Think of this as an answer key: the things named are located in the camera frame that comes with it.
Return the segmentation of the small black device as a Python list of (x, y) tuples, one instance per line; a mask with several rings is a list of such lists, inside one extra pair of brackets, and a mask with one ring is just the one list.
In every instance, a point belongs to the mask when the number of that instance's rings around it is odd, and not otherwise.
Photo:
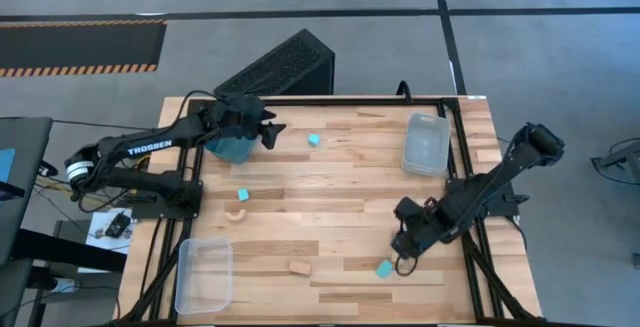
[(104, 231), (104, 235), (110, 238), (118, 239), (125, 235), (129, 230), (132, 219), (123, 212), (117, 214)]

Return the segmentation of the dark grey side desk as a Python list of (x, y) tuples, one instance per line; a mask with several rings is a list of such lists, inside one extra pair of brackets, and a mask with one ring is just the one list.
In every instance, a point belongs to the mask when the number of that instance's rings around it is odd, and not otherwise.
[(25, 191), (21, 199), (0, 202), (0, 266), (10, 260), (52, 124), (49, 117), (0, 119), (0, 152), (14, 150), (7, 183)]

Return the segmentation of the blue flat panel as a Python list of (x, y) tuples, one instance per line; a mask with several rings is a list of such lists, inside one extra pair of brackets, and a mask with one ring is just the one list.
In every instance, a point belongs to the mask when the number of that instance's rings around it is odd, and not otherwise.
[(0, 182), (9, 180), (15, 153), (14, 148), (0, 150)]

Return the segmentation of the dark teal plastic bin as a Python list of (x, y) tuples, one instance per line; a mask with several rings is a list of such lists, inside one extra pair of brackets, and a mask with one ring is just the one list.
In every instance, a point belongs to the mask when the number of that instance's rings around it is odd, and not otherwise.
[(204, 145), (204, 148), (217, 158), (232, 163), (243, 164), (251, 154), (256, 140), (242, 137), (226, 137), (211, 140)]

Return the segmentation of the white power strip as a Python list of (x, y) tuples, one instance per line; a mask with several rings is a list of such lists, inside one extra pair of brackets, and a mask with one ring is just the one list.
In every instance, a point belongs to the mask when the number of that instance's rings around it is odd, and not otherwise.
[(70, 278), (58, 278), (53, 279), (53, 287), (50, 289), (51, 293), (75, 293), (78, 290), (77, 281)]

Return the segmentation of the black desk beam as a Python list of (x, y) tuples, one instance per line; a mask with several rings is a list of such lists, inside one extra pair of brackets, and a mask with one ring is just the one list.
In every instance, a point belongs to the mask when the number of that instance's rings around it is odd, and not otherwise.
[(120, 252), (26, 229), (18, 230), (7, 257), (9, 260), (42, 260), (109, 272), (123, 272), (127, 259), (127, 255)]

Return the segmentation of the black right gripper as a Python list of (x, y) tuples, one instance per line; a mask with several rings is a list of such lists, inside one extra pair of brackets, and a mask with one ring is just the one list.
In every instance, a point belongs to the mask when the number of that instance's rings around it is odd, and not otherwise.
[(429, 211), (409, 197), (403, 197), (394, 210), (401, 226), (391, 241), (395, 258), (405, 258), (406, 254), (414, 259), (423, 254), (421, 247), (430, 247), (438, 241), (438, 225), (429, 215)]

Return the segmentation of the black aluminium table frame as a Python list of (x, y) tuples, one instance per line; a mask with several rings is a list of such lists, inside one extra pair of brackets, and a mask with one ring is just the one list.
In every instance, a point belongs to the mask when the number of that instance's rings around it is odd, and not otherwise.
[[(183, 238), (223, 236), (234, 252), (231, 303), (217, 313), (181, 315), (180, 324), (455, 323), (506, 315), (459, 242), (433, 246), (408, 277), (375, 274), (393, 255), (393, 211), (401, 198), (439, 196), (448, 179), (488, 171), (500, 160), (484, 98), (273, 97), (268, 104), (287, 127), (274, 149), (257, 147), (242, 165), (200, 149), (151, 156), (154, 172), (179, 166), (198, 178), (204, 197), (190, 223), (136, 224), (121, 314)], [(450, 121), (453, 156), (443, 176), (401, 169), (406, 125), (418, 112)], [(320, 137), (317, 147), (308, 143), (311, 134)], [(237, 196), (242, 188), (246, 201)], [(241, 209), (244, 221), (226, 219)], [(290, 261), (311, 264), (311, 275), (291, 273)]]

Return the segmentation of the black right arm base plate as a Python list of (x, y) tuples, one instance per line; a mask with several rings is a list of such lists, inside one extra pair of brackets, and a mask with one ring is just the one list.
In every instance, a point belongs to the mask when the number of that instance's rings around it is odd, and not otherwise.
[(517, 195), (511, 184), (502, 187), (483, 207), (482, 212), (493, 217), (519, 215), (519, 205), (529, 199), (528, 195)]

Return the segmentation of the clear plastic bin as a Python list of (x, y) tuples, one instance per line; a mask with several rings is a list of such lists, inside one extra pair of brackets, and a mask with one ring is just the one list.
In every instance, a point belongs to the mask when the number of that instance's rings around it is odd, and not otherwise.
[(226, 237), (191, 238), (179, 247), (174, 308), (179, 315), (217, 313), (233, 297), (233, 249)]

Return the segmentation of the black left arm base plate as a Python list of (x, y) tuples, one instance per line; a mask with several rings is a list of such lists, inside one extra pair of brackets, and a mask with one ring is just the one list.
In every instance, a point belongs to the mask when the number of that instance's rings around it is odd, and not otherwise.
[(130, 194), (128, 202), (134, 219), (190, 219), (198, 216), (202, 195), (201, 182), (182, 181), (176, 186)]

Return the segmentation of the black perforated computer case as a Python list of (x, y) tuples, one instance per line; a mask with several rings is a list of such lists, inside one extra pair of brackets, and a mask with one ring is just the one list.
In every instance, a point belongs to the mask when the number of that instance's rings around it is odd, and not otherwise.
[(214, 89), (216, 96), (333, 95), (335, 53), (307, 29), (285, 40)]

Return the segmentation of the white paper sheet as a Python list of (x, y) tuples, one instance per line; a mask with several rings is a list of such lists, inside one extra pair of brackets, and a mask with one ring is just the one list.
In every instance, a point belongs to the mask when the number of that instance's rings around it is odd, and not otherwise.
[[(118, 239), (110, 238), (104, 235), (105, 229), (108, 227), (113, 218), (123, 212), (132, 219), (129, 230), (125, 235)], [(131, 210), (127, 208), (113, 208), (106, 212), (95, 212), (88, 227), (88, 234), (85, 243), (89, 246), (98, 247), (112, 252), (127, 255), (131, 245), (133, 234), (133, 218)]]

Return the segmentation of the black hazard-striped floor mat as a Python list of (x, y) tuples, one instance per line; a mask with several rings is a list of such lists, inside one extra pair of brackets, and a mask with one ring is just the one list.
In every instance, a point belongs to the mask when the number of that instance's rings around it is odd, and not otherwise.
[(168, 22), (0, 23), (0, 78), (154, 72)]

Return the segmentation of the grey metal stand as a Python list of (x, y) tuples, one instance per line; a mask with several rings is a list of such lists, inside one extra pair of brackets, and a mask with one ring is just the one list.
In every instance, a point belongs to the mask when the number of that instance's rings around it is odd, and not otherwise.
[[(594, 157), (591, 163), (595, 171), (605, 179), (625, 185), (640, 186), (640, 137), (632, 137), (614, 143), (609, 154), (604, 157)], [(632, 181), (623, 181), (606, 176), (603, 170), (611, 166), (622, 168), (626, 165), (631, 172)]]

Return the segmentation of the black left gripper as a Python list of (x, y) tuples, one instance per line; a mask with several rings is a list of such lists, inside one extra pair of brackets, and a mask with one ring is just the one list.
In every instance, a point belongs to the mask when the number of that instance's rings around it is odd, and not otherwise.
[(279, 133), (287, 127), (286, 124), (261, 124), (274, 119), (276, 114), (265, 110), (264, 102), (254, 95), (232, 95), (216, 101), (212, 117), (216, 137), (254, 140), (259, 134), (268, 150), (275, 147)]

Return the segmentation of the translucent white plastic bin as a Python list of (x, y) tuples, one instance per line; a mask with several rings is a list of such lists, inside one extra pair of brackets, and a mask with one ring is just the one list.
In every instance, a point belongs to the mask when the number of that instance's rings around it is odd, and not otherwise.
[(404, 139), (401, 168), (424, 176), (442, 175), (448, 166), (450, 124), (442, 117), (413, 113)]

